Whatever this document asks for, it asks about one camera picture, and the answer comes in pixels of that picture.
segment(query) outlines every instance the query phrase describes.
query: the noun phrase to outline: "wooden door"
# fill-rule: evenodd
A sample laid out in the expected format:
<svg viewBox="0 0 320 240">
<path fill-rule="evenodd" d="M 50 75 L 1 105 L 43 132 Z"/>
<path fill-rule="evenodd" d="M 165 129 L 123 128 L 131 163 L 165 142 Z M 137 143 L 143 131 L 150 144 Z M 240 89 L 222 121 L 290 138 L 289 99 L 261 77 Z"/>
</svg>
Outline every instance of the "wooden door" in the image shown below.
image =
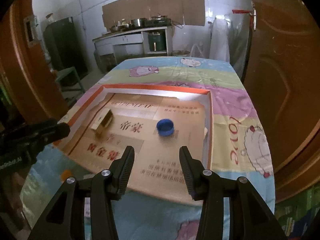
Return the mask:
<svg viewBox="0 0 320 240">
<path fill-rule="evenodd" d="M 301 0 L 252 1 L 257 25 L 244 86 L 276 173 L 320 127 L 320 31 Z"/>
<path fill-rule="evenodd" d="M 68 111 L 40 44 L 28 47 L 23 19 L 32 0 L 15 0 L 0 22 L 0 76 L 27 122 L 59 120 Z"/>
</svg>

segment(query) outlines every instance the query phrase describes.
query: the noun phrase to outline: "colorful tablecloth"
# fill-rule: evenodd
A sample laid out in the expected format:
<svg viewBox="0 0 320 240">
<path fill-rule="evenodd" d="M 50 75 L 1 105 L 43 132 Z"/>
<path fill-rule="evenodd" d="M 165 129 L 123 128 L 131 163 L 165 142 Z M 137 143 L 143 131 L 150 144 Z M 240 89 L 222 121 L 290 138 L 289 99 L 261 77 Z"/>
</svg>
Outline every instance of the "colorful tablecloth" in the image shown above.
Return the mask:
<svg viewBox="0 0 320 240">
<path fill-rule="evenodd" d="M 67 122 L 102 85 L 144 83 L 208 89 L 213 104 L 212 170 L 221 177 L 246 176 L 274 211 L 275 188 L 268 143 L 252 102 L 227 62 L 190 57 L 125 60 L 90 88 L 68 111 Z M 78 179 L 89 172 L 58 149 L 38 155 L 21 192 L 25 215 L 33 226 L 70 172 Z M 119 239 L 195 239 L 201 207 L 171 203 L 129 191 L 113 202 Z M 228 238 L 229 206 L 224 203 L 224 239 Z"/>
</svg>

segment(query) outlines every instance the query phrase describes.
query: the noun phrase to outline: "metal bolt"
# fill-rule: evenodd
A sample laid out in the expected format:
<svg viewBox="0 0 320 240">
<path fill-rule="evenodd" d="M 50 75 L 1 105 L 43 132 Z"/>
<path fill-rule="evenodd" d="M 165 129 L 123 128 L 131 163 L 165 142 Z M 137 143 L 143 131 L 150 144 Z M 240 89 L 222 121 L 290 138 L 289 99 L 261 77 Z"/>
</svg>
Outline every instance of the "metal bolt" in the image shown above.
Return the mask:
<svg viewBox="0 0 320 240">
<path fill-rule="evenodd" d="M 72 183 L 74 183 L 75 181 L 76 181 L 76 179 L 73 178 L 73 177 L 67 179 L 67 183 L 68 183 L 68 184 L 72 184 Z"/>
<path fill-rule="evenodd" d="M 111 171 L 109 171 L 109 170 L 103 170 L 103 171 L 101 171 L 101 175 L 102 176 L 109 176 L 111 174 Z"/>
<path fill-rule="evenodd" d="M 241 183 L 247 183 L 248 182 L 248 179 L 246 177 L 239 177 L 239 181 Z"/>
<path fill-rule="evenodd" d="M 205 175 L 205 176 L 210 176 L 210 175 L 212 174 L 212 171 L 210 171 L 210 170 L 204 170 L 204 171 L 202 171 L 202 173 L 203 173 L 203 175 Z"/>
</svg>

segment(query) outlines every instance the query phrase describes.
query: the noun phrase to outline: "blue bottle cap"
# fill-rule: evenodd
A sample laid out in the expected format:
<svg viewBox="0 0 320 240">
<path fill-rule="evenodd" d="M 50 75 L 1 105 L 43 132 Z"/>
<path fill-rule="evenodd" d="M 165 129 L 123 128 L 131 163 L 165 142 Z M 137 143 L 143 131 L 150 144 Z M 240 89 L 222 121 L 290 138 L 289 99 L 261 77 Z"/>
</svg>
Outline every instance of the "blue bottle cap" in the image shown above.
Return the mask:
<svg viewBox="0 0 320 240">
<path fill-rule="evenodd" d="M 157 123 L 157 130 L 160 136 L 169 136 L 173 134 L 173 122 L 170 119 L 162 119 Z"/>
</svg>

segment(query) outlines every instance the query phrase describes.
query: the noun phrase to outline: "white wall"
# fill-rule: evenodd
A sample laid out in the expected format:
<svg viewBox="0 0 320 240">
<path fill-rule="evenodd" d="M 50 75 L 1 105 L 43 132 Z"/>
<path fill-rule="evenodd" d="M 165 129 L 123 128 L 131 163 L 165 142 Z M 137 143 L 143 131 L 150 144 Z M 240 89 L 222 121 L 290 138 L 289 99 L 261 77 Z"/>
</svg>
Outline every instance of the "white wall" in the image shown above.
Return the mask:
<svg viewBox="0 0 320 240">
<path fill-rule="evenodd" d="M 35 15 L 43 14 L 43 11 L 49 10 L 48 8 L 40 8 L 40 4 L 36 5 L 36 0 L 33 1 Z M 52 2 L 53 4 L 50 5 L 52 9 L 56 9 L 59 5 L 57 16 L 60 18 L 73 17 L 88 67 L 96 69 L 92 39 L 101 36 L 106 31 L 102 20 L 102 6 L 113 1 L 116 0 L 59 0 L 59 2 L 57 0 L 46 0 L 45 2 L 41 0 L 40 3 L 43 2 L 43 6 L 47 6 Z M 194 43 L 202 42 L 205 54 L 208 54 L 210 31 L 207 22 L 213 21 L 216 15 L 232 13 L 232 9 L 250 8 L 251 0 L 205 0 L 206 25 L 184 26 L 183 29 L 175 28 L 173 49 L 190 50 Z"/>
</svg>

